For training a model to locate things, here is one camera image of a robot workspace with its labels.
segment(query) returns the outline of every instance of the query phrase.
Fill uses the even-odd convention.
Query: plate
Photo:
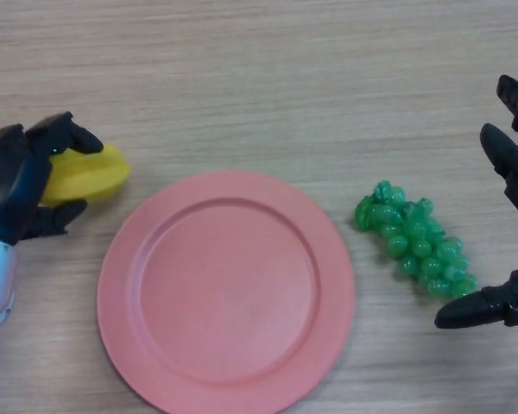
[[[347,248],[309,197],[278,179],[183,179],[120,228],[98,282],[107,354],[170,414],[273,414],[308,394],[354,311]]]

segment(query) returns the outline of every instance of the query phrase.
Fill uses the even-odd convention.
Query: robotic hand
[[[19,124],[0,129],[0,326],[14,301],[16,244],[64,235],[66,226],[87,206],[85,200],[39,205],[52,173],[50,156],[68,148],[92,154],[104,146],[75,124],[69,112],[43,119],[26,131]]]
[[[518,81],[502,75],[497,96],[514,115],[512,129],[518,133]],[[500,129],[485,124],[480,134],[482,147],[497,174],[505,179],[505,195],[518,210],[518,146]],[[435,324],[441,329],[458,329],[504,321],[506,326],[518,325],[518,270],[507,282],[487,286],[480,292],[456,299],[443,306]]]

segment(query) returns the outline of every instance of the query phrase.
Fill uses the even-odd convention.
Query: tabletop
[[[0,0],[0,127],[70,110],[121,149],[122,192],[62,237],[23,242],[0,330],[0,414],[145,414],[100,340],[116,231],[177,179],[268,173],[330,215],[357,311],[336,366],[291,414],[518,413],[518,327],[437,330],[349,217],[376,182],[431,198],[482,285],[518,268],[518,212],[479,143],[518,79],[518,0]]]

